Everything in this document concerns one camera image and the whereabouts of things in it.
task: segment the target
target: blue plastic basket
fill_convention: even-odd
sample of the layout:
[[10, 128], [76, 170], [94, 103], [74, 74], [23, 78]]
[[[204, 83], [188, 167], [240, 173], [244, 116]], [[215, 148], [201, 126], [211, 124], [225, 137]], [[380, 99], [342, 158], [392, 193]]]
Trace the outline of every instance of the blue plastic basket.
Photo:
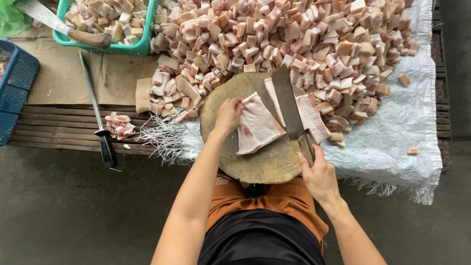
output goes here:
[[2, 146], [7, 143], [15, 127], [18, 114], [39, 70], [39, 61], [3, 37], [0, 37], [0, 50], [12, 53], [0, 80], [0, 146]]

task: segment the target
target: sharpening steel black handle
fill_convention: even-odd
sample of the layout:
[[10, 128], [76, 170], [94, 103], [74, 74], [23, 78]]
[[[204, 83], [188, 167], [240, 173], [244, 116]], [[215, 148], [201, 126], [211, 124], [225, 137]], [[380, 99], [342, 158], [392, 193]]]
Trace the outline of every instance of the sharpening steel black handle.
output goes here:
[[100, 138], [101, 157], [103, 158], [105, 167], [117, 167], [118, 160], [116, 159], [116, 153], [108, 138], [110, 132], [108, 130], [99, 130], [95, 132], [95, 135]]

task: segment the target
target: pile of pork pieces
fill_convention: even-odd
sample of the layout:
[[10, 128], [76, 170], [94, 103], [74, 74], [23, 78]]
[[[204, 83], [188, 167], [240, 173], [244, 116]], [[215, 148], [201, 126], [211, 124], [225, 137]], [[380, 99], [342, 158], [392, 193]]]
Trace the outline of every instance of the pile of pork pieces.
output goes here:
[[[317, 99], [322, 120], [333, 133], [329, 139], [344, 146], [341, 132], [364, 123], [382, 105], [381, 97], [390, 95], [391, 88], [383, 81], [401, 55], [417, 53], [411, 14], [404, 10], [411, 4], [412, 0], [165, 0], [165, 8], [156, 11], [156, 37], [150, 49], [170, 55], [160, 56], [158, 75], [178, 76], [153, 92], [161, 96], [156, 99], [163, 100], [161, 105], [189, 97], [185, 107], [198, 109], [231, 75], [273, 73], [286, 64], [291, 83]], [[405, 74], [400, 80], [410, 83]]]
[[135, 45], [141, 40], [147, 16], [143, 0], [76, 1], [65, 14], [68, 27], [89, 33], [108, 33], [118, 45]]

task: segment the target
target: teal plastic basket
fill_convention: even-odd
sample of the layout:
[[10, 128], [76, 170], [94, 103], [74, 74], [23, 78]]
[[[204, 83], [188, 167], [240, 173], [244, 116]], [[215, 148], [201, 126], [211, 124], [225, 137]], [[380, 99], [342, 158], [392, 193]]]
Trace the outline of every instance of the teal plastic basket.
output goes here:
[[[53, 31], [52, 35], [54, 36], [54, 40], [56, 40], [60, 45], [69, 46], [69, 47], [79, 47], [84, 50], [89, 50], [92, 52], [98, 52], [98, 53], [105, 52], [105, 53], [114, 53], [114, 54], [142, 55], [142, 56], [149, 55], [150, 40], [152, 39], [152, 34], [154, 33], [154, 29], [151, 28], [150, 24], [151, 23], [153, 24], [155, 21], [155, 10], [157, 9], [159, 2], [160, 0], [149, 1], [149, 8], [147, 10], [147, 16], [146, 16], [146, 24], [144, 25], [144, 30], [143, 30], [144, 33], [142, 34], [142, 39], [136, 45], [124, 46], [124, 45], [111, 44], [111, 47], [109, 47], [108, 49], [99, 49], [99, 48], [93, 48], [83, 43], [69, 41], [67, 35], [64, 35], [55, 30]], [[72, 6], [73, 3], [75, 3], [74, 0], [60, 0], [59, 8], [57, 9], [57, 17], [63, 21], [65, 14], [70, 10], [70, 7]]]

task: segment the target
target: wooden chopping block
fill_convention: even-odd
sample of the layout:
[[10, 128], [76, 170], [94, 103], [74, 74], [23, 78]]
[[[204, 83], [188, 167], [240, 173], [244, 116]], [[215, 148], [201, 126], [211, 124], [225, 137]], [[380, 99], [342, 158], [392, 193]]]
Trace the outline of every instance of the wooden chopping block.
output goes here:
[[[241, 73], [234, 76], [211, 94], [209, 94], [201, 113], [201, 136], [208, 140], [214, 128], [216, 115], [221, 104], [228, 98], [247, 98], [254, 92], [260, 95], [263, 104], [279, 122], [275, 105], [265, 89], [264, 79], [270, 78], [268, 73]], [[248, 183], [282, 183], [290, 181], [301, 173], [297, 154], [300, 150], [297, 141], [291, 141], [284, 135], [254, 154], [236, 155], [239, 150], [237, 130], [234, 130], [224, 142], [219, 160], [219, 168], [229, 176]]]

